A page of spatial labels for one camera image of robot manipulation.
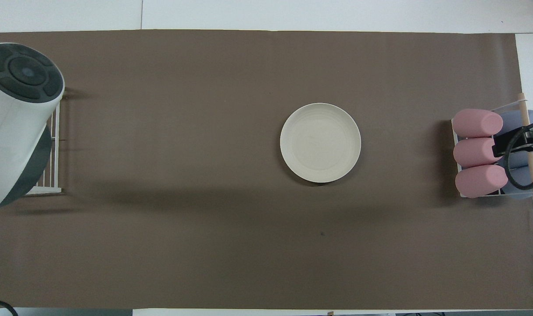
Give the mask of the pink plastic cup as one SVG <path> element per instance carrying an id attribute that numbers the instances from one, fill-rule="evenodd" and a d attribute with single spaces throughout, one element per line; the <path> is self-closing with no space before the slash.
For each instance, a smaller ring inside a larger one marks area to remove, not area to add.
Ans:
<path id="1" fill-rule="evenodd" d="M 481 165 L 461 170 L 455 177 L 455 187 L 466 198 L 478 198 L 493 193 L 507 184 L 505 170 L 498 165 Z"/>
<path id="2" fill-rule="evenodd" d="M 493 111 L 468 108 L 457 112 L 451 124 L 460 137 L 490 137 L 501 131 L 503 118 Z"/>
<path id="3" fill-rule="evenodd" d="M 493 145 L 494 140 L 489 137 L 461 140 L 454 146 L 455 162 L 463 169 L 493 164 L 501 159 L 494 156 Z"/>

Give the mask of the cream round plate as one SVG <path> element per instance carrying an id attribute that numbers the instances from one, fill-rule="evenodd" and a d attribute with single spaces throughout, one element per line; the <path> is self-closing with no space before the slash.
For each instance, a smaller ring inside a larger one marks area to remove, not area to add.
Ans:
<path id="1" fill-rule="evenodd" d="M 285 164 L 298 177 L 330 183 L 355 167 L 362 151 L 362 136 L 354 118 L 342 108 L 312 103 L 286 119 L 279 148 Z"/>

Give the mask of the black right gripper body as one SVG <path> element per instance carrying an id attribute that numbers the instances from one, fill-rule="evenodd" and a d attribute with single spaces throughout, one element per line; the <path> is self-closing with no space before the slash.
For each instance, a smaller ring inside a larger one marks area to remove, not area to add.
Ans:
<path id="1" fill-rule="evenodd" d="M 493 155 L 497 158 L 516 152 L 533 152 L 533 123 L 521 126 L 499 136 L 493 136 Z"/>

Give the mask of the blue plastic cup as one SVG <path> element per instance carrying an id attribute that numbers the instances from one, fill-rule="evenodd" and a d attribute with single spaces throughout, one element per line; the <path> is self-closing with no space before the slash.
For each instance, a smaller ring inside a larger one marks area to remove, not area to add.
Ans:
<path id="1" fill-rule="evenodd" d="M 520 184 L 528 184 L 532 182 L 529 173 L 529 166 L 519 167 L 511 170 L 511 175 Z M 533 196 L 533 189 L 520 190 L 513 186 L 511 182 L 507 182 L 503 188 L 501 188 L 504 194 L 507 194 L 515 199 L 525 199 Z"/>
<path id="2" fill-rule="evenodd" d="M 519 151 L 519 152 L 511 153 L 509 156 L 509 168 L 516 169 L 516 168 L 529 166 L 528 154 L 529 152 L 527 151 Z"/>
<path id="3" fill-rule="evenodd" d="M 512 130 L 519 128 L 521 126 L 527 126 L 529 124 L 533 123 L 533 110 L 528 110 L 528 117 L 529 117 L 529 123 L 524 124 L 521 112 L 519 110 L 513 110 L 513 111 L 506 111 L 503 113 L 500 113 L 500 117 L 503 120 L 503 126 L 499 133 L 495 134 L 495 138 L 498 136 L 501 136 L 503 134 L 506 134 L 507 132 L 511 132 Z"/>

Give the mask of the brown table mat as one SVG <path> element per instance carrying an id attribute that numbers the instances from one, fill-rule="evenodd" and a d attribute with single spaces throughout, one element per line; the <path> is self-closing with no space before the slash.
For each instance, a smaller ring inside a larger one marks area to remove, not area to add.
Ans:
<path id="1" fill-rule="evenodd" d="M 462 198 L 450 120 L 521 91 L 512 34 L 0 33 L 64 76 L 64 194 L 0 208 L 22 307 L 533 309 L 533 201 Z M 279 136 L 329 103 L 362 136 L 313 183 Z"/>

